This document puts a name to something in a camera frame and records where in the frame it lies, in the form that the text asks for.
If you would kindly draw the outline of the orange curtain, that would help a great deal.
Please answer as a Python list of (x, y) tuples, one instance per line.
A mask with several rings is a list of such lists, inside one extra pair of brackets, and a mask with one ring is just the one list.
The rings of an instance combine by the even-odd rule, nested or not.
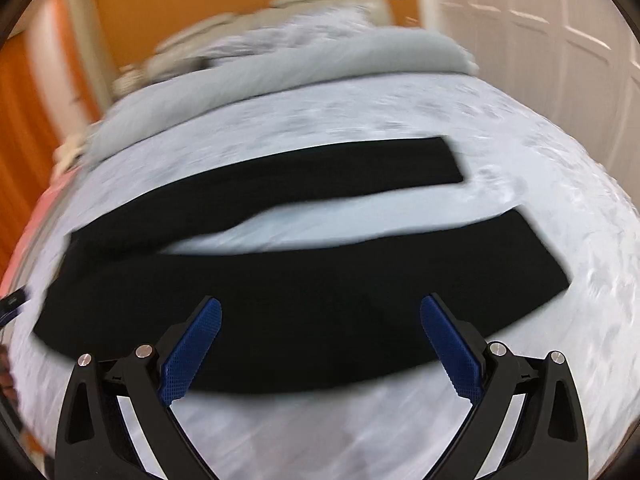
[(38, 96), (23, 34), (3, 45), (0, 63), (0, 236), (1, 269), (6, 270), (49, 186), (60, 141)]

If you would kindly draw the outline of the pink mattress edge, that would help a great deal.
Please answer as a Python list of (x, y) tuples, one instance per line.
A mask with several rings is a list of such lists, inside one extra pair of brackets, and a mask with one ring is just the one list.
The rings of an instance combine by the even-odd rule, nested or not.
[(58, 177), (39, 197), (23, 234), (18, 240), (1, 281), (1, 296), (8, 296), (23, 286), (32, 273), (43, 241), (58, 221), (66, 195), (76, 180), (79, 167)]

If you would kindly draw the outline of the black pants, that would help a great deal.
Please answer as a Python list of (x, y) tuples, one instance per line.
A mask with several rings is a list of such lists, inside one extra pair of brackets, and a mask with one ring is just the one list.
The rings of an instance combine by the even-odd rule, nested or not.
[(154, 344), (205, 298), (221, 328), (193, 385), (272, 393), (332, 388), (434, 359), (419, 307), (436, 294), (491, 335), (570, 280), (516, 210), (461, 228), (330, 248), (177, 256), (166, 247), (275, 206), (463, 179), (442, 138), (304, 148), (194, 174), (73, 232), (35, 335), (69, 358)]

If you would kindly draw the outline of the butterfly print bed sheet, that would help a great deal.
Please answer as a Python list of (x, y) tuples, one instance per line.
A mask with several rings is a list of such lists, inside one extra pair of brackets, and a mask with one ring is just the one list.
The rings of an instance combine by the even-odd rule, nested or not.
[[(138, 195), (243, 159), (334, 142), (444, 136), (462, 183), (278, 208), (179, 252), (354, 242), (484, 220), (518, 207), (570, 270), (570, 288), (500, 338), (514, 351), (562, 351), (585, 413), (597, 474), (639, 417), (639, 213), (559, 127), (476, 78), (399, 74), (316, 84), (237, 102), (90, 162), (32, 256), (30, 298), (10, 360), (20, 414), (55, 444), (72, 363), (32, 334), (67, 235)], [(230, 479), (414, 479), (444, 450), (468, 406), (438, 365), (340, 392), (241, 401), (194, 392), (175, 411)]]

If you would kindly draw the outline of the cream padded headboard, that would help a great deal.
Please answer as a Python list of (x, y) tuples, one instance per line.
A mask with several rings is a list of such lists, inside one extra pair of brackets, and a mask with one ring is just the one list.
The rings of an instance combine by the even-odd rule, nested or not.
[(271, 0), (254, 13), (217, 14), (176, 32), (144, 62), (122, 67), (112, 89), (121, 99), (199, 67), (343, 39), (393, 24), (390, 0)]

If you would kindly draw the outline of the grey folded duvet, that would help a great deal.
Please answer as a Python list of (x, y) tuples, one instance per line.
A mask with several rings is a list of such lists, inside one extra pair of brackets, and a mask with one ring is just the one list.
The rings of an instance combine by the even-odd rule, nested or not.
[(151, 136), (256, 96), (379, 74), (475, 76), (479, 71), (471, 52), (423, 28), (379, 27), (346, 39), (249, 56), (151, 84), (126, 96), (94, 125), (84, 161), (97, 165)]

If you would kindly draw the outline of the white wardrobe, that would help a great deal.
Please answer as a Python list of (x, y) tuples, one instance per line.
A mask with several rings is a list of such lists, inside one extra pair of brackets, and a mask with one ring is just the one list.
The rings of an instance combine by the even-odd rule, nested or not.
[(574, 136), (639, 197), (639, 43), (612, 0), (416, 0), (480, 78)]

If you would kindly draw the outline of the white plush toy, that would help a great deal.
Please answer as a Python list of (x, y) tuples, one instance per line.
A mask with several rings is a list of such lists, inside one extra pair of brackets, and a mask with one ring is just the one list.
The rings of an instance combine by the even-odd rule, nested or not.
[(62, 174), (73, 168), (85, 153), (87, 138), (81, 134), (72, 134), (53, 152), (54, 166), (50, 181), (58, 180)]

